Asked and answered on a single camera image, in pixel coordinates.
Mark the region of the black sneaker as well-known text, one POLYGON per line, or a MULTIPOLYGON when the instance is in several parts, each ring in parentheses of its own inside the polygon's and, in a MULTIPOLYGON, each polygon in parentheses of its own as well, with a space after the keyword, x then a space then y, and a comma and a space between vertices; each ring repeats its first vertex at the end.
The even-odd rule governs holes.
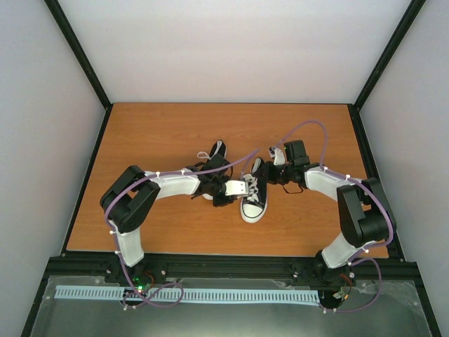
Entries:
POLYGON ((250 173, 243 176, 248 185, 248 194, 241 198, 240 212, 242 219, 247 223, 256 223, 267 210, 267 181, 255 176, 264 164, 264 160, 257 157, 250 173))
MULTIPOLYGON (((226 160, 227 146, 222 140, 217 140, 207 153, 210 155, 210 159, 200 159, 200 162, 194 165, 199 172, 210 171, 229 164, 226 160)), ((200 185, 196 195, 213 201, 214 195, 225 193, 225 183, 230 180, 227 171, 228 168, 200 175, 200 185)))

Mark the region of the white shoelace of sneaker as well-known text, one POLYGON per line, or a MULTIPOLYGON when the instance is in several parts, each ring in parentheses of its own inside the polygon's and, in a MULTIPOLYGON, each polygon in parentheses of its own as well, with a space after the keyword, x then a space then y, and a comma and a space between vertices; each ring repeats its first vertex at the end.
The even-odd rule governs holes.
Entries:
POLYGON ((196 155, 199 159, 210 159, 210 155, 207 152, 201 151, 196 155))
POLYGON ((250 194, 242 198, 242 204, 252 204, 259 206, 261 201, 261 196, 258 188, 258 179, 251 174, 246 174, 243 176, 243 180, 247 181, 250 188, 250 194))

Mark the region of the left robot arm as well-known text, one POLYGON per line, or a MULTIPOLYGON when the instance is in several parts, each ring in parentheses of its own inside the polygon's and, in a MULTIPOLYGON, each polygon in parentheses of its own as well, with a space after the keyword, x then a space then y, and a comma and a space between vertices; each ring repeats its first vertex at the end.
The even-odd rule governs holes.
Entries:
POLYGON ((154 202, 160 199, 187 195, 199 197, 209 194, 213 206, 226 206, 238 196, 248 194, 248 184, 226 175, 233 164, 217 154, 206 163, 187 166, 177 171, 143 171, 129 166, 105 192, 100 205, 106 223, 115 236, 117 254, 123 265, 121 274, 130 282, 141 281, 146 265, 141 261, 144 251, 140 226, 144 223, 154 202))

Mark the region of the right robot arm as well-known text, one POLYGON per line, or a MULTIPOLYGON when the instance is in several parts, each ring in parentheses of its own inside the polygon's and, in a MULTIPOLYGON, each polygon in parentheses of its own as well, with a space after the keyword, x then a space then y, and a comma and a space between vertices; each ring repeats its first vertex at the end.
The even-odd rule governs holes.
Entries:
POLYGON ((316 254, 313 275, 318 283, 333 282, 361 253, 392 241, 396 221, 378 179, 360 180, 311 163, 301 140, 286 142, 283 149, 270 147, 269 155, 272 160, 262 170, 268 183, 295 183, 337 202, 340 233, 316 254))

